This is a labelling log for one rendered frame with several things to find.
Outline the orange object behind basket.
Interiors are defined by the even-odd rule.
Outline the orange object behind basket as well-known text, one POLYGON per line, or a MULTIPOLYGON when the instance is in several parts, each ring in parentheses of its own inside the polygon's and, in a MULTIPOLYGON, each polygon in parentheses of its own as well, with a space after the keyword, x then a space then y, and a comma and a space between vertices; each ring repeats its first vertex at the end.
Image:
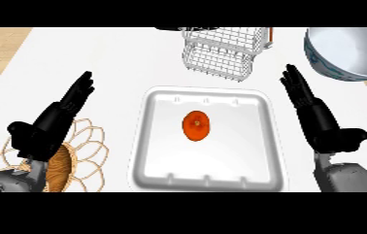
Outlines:
POLYGON ((266 27, 266 42, 263 45, 263 49, 268 49, 272 46, 272 34, 274 34, 274 29, 272 27, 266 27))

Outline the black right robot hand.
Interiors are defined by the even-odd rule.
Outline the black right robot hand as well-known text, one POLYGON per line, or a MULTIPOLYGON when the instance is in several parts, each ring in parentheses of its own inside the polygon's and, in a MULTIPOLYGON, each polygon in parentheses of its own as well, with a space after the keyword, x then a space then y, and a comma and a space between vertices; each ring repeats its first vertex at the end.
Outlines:
POLYGON ((312 150, 318 153, 356 151, 361 143, 367 140, 367 131, 361 128, 340 128, 327 104, 313 96, 306 80, 290 64, 282 71, 280 81, 312 150))

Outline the white plastic tray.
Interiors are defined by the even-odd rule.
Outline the white plastic tray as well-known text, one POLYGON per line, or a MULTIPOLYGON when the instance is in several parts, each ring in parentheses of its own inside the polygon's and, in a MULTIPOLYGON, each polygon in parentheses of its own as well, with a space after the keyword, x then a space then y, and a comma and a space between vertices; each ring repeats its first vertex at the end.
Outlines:
POLYGON ((256 90, 154 86, 142 97, 131 152, 137 191, 281 192, 288 189, 274 112, 256 90), (191 111, 209 117, 197 142, 182 131, 191 111))

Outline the white pot with blue pattern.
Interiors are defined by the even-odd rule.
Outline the white pot with blue pattern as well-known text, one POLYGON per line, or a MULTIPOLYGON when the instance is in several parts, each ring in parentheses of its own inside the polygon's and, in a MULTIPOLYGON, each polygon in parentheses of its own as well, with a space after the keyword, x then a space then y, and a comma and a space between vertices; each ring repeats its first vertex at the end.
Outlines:
POLYGON ((324 77, 367 82, 367 27, 308 27, 303 52, 324 77))

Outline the orange squash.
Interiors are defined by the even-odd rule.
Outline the orange squash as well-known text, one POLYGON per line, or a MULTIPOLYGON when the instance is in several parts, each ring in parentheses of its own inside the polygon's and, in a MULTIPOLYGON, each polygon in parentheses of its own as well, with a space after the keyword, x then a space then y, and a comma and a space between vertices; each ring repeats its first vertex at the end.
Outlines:
POLYGON ((209 134, 209 117, 200 111, 191 111, 182 118, 182 133, 190 141, 200 141, 209 134))

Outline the woven wicker basket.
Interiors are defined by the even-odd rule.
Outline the woven wicker basket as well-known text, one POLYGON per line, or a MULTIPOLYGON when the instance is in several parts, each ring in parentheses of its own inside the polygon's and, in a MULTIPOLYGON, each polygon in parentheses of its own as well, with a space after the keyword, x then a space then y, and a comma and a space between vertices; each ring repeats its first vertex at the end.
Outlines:
POLYGON ((44 192, 95 191, 104 186, 101 166, 109 155, 104 130, 88 118, 73 121, 66 140, 48 162, 44 192))

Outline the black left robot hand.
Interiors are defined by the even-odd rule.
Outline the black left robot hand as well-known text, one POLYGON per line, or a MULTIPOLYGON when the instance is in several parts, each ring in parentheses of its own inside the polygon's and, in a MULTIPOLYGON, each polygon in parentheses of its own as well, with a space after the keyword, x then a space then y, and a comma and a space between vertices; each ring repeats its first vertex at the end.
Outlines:
POLYGON ((94 90, 91 72, 85 71, 61 100, 53 102, 32 124, 14 121, 7 127, 17 157, 47 162, 64 141, 75 116, 94 90))

